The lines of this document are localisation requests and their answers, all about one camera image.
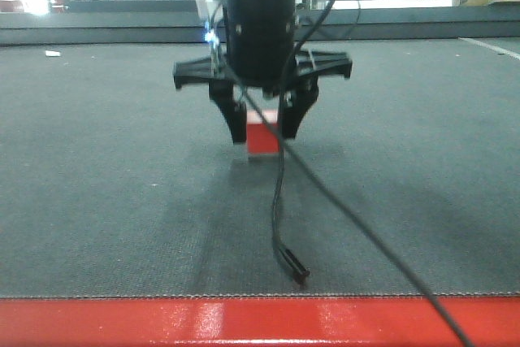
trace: red block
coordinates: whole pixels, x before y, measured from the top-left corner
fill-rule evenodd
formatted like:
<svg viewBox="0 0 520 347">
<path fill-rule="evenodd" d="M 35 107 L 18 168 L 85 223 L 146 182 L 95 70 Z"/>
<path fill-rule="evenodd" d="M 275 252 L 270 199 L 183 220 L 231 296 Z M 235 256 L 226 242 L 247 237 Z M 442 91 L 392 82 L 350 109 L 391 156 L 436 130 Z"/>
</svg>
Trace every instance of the red block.
<svg viewBox="0 0 520 347">
<path fill-rule="evenodd" d="M 278 111 L 264 110 L 262 112 L 269 124 L 278 127 Z M 256 111 L 247 113 L 247 151 L 250 154 L 277 154 L 280 151 L 280 144 L 276 137 L 269 131 Z"/>
</svg>

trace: gray carpet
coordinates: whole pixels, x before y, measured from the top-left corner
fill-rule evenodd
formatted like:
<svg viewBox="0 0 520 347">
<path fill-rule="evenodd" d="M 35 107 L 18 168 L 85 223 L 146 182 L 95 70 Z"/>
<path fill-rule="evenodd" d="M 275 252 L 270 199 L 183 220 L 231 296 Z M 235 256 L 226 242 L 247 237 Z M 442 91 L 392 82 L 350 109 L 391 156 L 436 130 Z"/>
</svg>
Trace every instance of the gray carpet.
<svg viewBox="0 0 520 347">
<path fill-rule="evenodd" d="M 353 77 L 322 79 L 294 147 L 436 293 L 520 292 L 518 60 L 458 40 L 311 46 L 347 50 Z M 291 159 L 282 233 L 312 275 L 287 277 L 275 159 L 232 145 L 207 87 L 173 88 L 172 64 L 203 55 L 0 49 L 0 297 L 415 293 Z"/>
</svg>

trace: cable connector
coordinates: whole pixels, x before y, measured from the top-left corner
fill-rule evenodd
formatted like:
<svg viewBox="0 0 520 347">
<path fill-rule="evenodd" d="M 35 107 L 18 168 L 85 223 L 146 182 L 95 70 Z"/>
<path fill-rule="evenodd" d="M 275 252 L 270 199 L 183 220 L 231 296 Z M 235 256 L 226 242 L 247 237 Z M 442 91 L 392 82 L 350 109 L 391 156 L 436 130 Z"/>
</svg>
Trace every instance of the cable connector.
<svg viewBox="0 0 520 347">
<path fill-rule="evenodd" d="M 301 264 L 296 255 L 284 245 L 279 245 L 278 251 L 282 254 L 285 262 L 291 267 L 294 280 L 299 284 L 304 284 L 306 277 L 310 275 L 310 270 Z"/>
</svg>

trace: white line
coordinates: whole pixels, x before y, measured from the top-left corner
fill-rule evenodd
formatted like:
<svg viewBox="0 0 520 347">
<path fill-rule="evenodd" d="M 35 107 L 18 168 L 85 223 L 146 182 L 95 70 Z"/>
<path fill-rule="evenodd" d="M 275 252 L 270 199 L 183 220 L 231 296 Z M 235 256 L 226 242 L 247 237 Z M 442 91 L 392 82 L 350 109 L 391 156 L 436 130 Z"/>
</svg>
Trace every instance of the white line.
<svg viewBox="0 0 520 347">
<path fill-rule="evenodd" d="M 473 45 L 482 46 L 483 48 L 488 48 L 490 50 L 497 52 L 498 54 L 507 54 L 508 56 L 510 56 L 514 59 L 520 60 L 520 54 L 513 52 L 511 50 L 500 48 L 499 46 L 489 45 L 489 44 L 486 44 L 485 42 L 474 40 L 473 38 L 459 38 L 459 40 L 469 42 L 470 44 L 473 44 Z"/>
</svg>

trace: black cylindrical motor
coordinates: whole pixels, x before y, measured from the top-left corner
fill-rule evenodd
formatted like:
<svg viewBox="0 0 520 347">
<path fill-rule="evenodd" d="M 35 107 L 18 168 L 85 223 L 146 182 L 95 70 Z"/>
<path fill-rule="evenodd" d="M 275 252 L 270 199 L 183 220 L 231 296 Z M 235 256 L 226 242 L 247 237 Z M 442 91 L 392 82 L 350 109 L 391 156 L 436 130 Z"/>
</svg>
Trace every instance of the black cylindrical motor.
<svg viewBox="0 0 520 347">
<path fill-rule="evenodd" d="M 294 45 L 294 15 L 295 0 L 227 0 L 228 61 L 248 84 L 275 93 L 269 88 Z"/>
</svg>

